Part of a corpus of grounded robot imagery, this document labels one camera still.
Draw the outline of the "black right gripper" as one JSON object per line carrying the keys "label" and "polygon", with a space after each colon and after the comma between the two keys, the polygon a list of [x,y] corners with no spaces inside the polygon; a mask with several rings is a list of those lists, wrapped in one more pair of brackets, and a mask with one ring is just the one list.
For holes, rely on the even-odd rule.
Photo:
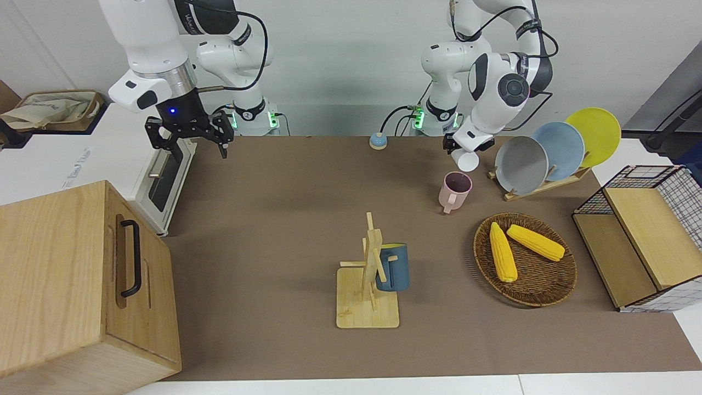
{"label": "black right gripper", "polygon": [[[228,157],[228,146],[235,138],[231,120],[225,111],[216,111],[209,116],[196,88],[157,104],[156,111],[161,119],[147,117],[145,121],[148,139],[156,150],[171,153],[177,163],[181,163],[183,152],[178,147],[178,137],[205,137],[212,126],[213,142],[217,143],[221,157]],[[162,130],[171,133],[164,137]]]}

